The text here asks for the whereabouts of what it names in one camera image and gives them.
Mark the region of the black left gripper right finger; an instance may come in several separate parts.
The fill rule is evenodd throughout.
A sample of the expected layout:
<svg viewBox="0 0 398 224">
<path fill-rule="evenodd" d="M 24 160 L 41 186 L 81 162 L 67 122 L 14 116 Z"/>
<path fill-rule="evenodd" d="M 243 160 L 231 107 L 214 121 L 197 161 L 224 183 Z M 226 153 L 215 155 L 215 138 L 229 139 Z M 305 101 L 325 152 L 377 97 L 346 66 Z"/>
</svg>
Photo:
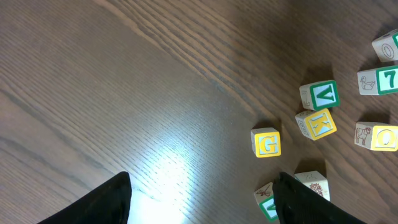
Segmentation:
<svg viewBox="0 0 398 224">
<path fill-rule="evenodd" d="M 280 172 L 274 179 L 272 189 L 276 212 L 281 223 L 364 224 L 286 172 Z"/>
</svg>

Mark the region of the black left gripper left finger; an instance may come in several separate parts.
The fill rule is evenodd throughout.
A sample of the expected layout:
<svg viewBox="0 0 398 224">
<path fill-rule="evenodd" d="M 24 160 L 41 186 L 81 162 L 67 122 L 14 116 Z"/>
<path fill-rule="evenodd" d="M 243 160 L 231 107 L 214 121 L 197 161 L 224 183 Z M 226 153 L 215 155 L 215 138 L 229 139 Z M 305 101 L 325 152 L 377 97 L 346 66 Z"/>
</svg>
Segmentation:
<svg viewBox="0 0 398 224">
<path fill-rule="evenodd" d="M 127 224 L 131 181 L 122 171 L 39 224 Z"/>
</svg>

